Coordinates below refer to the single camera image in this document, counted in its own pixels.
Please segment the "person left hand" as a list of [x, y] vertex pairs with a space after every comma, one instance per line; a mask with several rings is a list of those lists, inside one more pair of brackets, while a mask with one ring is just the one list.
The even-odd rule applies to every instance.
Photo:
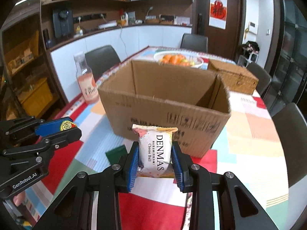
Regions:
[[19, 207], [24, 202], [25, 196], [26, 196], [26, 193], [25, 191], [23, 191], [13, 198], [13, 202], [16, 207]]

